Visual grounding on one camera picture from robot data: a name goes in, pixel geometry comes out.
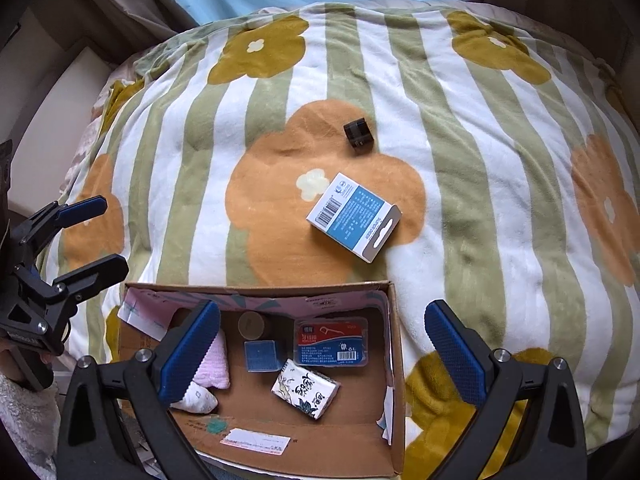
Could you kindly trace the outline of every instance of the pink cloth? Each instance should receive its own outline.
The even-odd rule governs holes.
[[[229,387],[229,364],[226,360],[225,333],[222,329],[211,343],[207,354],[200,363],[193,382],[203,388],[218,388],[225,390]]]

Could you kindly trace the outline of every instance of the cardboard box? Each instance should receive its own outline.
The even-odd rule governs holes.
[[[338,173],[306,220],[370,264],[401,216],[397,205]]]
[[[227,427],[221,433],[212,434],[207,431],[211,415],[191,415],[172,410],[181,430],[200,454],[224,464],[268,474],[320,478],[391,478],[402,472],[404,375],[396,294],[392,283],[233,289],[127,283],[126,290],[131,288],[137,289],[135,293],[152,294],[149,291],[154,291],[153,294],[158,298],[163,298],[161,301],[168,297],[168,292],[180,292],[182,298],[188,295],[197,298],[201,294],[201,299],[204,299],[209,294],[219,295],[231,387],[228,390],[214,391],[220,403],[215,416],[223,419]],[[341,383],[338,394],[319,420],[309,418],[270,391],[277,372],[258,374],[246,370],[244,339],[238,332],[237,323],[243,310],[251,307],[252,299],[273,298],[286,303],[287,308],[296,308],[296,302],[302,298],[316,315],[324,317],[328,312],[335,312],[349,304],[348,301],[340,304],[340,297],[382,296],[370,294],[370,291],[382,291],[386,294],[388,317],[385,320],[379,309],[371,307],[348,311],[348,316],[363,316],[369,323],[369,363],[365,367],[318,368]],[[353,294],[333,296],[344,292]],[[224,311],[225,305],[222,302],[226,308],[233,308],[235,311]],[[135,311],[135,305],[125,304],[123,308]],[[291,345],[294,320],[283,316],[272,316],[271,320],[270,337],[286,338],[287,345]],[[139,348],[153,348],[157,344],[153,338],[121,322],[121,359],[129,359]],[[390,444],[383,438],[383,430],[376,423],[384,406],[388,425],[392,430]],[[221,444],[220,441],[234,428],[289,437],[290,441],[281,455]]]

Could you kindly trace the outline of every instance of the bed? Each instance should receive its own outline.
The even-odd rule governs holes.
[[[41,273],[115,252],[140,282],[389,279],[404,478],[427,477],[473,414],[424,332],[436,298],[492,348],[566,358],[593,451],[640,424],[640,145],[634,89],[620,86],[632,56],[591,36],[453,0],[269,8],[181,33],[106,89],[63,200],[110,207],[56,237]],[[376,145],[356,156],[342,125],[360,117]],[[403,212],[371,265],[305,221],[338,171]],[[84,304],[71,355],[117,359],[121,301],[115,286]]]

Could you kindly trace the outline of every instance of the beige curtain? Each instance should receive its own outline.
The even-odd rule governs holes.
[[[86,40],[114,63],[196,26],[174,0],[34,0],[31,9],[65,50]]]

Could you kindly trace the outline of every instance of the floral tissue packaging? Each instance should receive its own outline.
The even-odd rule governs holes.
[[[288,359],[271,391],[311,418],[318,419],[339,387],[340,383]]]

